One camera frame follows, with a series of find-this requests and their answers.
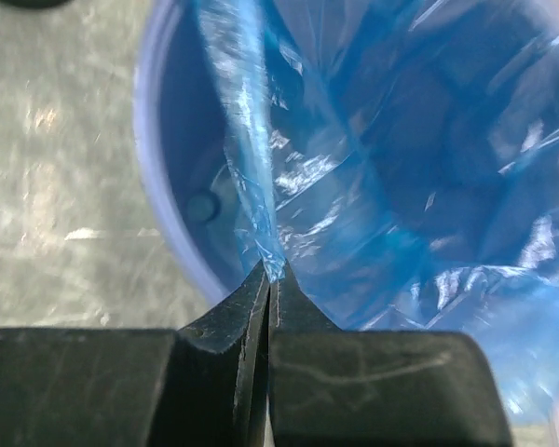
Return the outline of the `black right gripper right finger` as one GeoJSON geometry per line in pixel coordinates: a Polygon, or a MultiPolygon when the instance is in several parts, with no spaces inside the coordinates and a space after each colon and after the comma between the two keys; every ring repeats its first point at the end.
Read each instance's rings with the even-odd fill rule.
{"type": "Polygon", "coordinates": [[[269,298],[278,446],[510,446],[489,363],[459,332],[337,328],[292,272],[269,298]]]}

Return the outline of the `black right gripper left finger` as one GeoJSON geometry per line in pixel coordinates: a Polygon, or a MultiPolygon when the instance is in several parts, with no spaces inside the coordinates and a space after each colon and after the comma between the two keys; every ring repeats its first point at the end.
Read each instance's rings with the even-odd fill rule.
{"type": "Polygon", "coordinates": [[[0,328],[0,446],[260,446],[262,266],[179,330],[0,328]]]}

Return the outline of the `blue plastic trash bin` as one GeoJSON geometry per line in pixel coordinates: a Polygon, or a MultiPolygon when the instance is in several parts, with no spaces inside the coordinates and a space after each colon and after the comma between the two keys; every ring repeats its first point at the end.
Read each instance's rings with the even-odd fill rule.
{"type": "MultiPolygon", "coordinates": [[[[271,425],[270,288],[287,272],[292,272],[295,279],[296,276],[292,270],[286,270],[282,278],[274,279],[261,262],[245,264],[241,260],[234,231],[240,200],[225,156],[227,122],[206,62],[192,8],[194,2],[161,1],[156,4],[148,23],[136,81],[135,129],[139,163],[165,237],[186,273],[212,301],[213,307],[233,293],[256,266],[264,268],[269,283],[264,357],[267,366],[266,424],[271,425]]],[[[412,331],[345,329],[314,305],[337,328],[345,331],[412,331]]],[[[459,333],[468,335],[480,347],[471,335],[459,333]]],[[[484,355],[498,390],[493,368],[484,355]]],[[[535,423],[513,422],[503,403],[502,406],[511,428],[547,422],[558,408],[559,399],[549,416],[535,423]]]]}

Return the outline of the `blue plastic trash bag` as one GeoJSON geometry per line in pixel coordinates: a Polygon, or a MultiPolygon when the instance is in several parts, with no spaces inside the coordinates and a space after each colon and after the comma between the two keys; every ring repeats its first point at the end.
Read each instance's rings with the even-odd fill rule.
{"type": "Polygon", "coordinates": [[[196,1],[243,263],[345,329],[471,335],[559,399],[559,21],[542,1],[196,1]]]}

